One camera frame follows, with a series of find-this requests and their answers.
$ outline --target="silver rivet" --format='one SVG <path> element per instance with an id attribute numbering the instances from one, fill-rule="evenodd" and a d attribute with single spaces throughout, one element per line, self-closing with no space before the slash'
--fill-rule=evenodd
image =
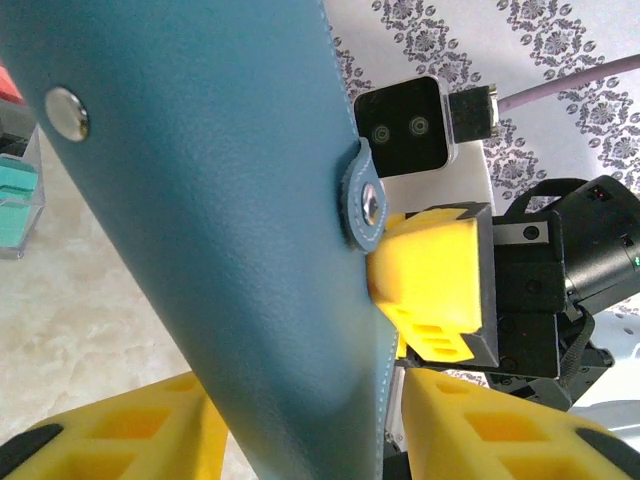
<path id="1" fill-rule="evenodd" d="M 378 223 L 379 213 L 376 187 L 371 183 L 365 183 L 362 189 L 362 214 L 367 224 L 373 226 Z"/>
<path id="2" fill-rule="evenodd" d="M 67 140 L 81 142 L 89 136 L 89 117 L 80 99 L 56 87 L 45 97 L 45 110 L 53 128 Z"/>

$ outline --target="red object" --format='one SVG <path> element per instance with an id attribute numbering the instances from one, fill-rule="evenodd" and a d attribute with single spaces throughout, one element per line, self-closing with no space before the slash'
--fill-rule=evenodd
<path id="1" fill-rule="evenodd" d="M 22 95 L 20 95 L 11 77 L 9 77 L 9 72 L 4 67 L 0 67 L 0 98 L 11 103 L 24 103 Z"/>

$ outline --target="camera lens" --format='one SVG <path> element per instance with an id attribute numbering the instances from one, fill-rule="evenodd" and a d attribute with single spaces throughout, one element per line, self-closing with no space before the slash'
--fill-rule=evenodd
<path id="1" fill-rule="evenodd" d="M 409 124 L 409 130 L 416 137 L 420 137 L 429 130 L 429 122 L 424 117 L 415 117 Z"/>
<path id="2" fill-rule="evenodd" d="M 378 145 L 382 145 L 383 143 L 387 143 L 389 141 L 389 137 L 391 136 L 391 132 L 384 125 L 378 125 L 373 129 L 373 141 Z"/>

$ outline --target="teal leather cover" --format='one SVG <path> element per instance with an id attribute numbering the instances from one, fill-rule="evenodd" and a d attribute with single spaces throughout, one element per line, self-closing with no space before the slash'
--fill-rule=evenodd
<path id="1" fill-rule="evenodd" d="M 358 140 L 322 4 L 0 0 L 0 20 L 0 58 L 258 476 L 380 478 L 395 338 L 341 230 Z M 46 118 L 55 86 L 89 113 L 82 143 Z"/>

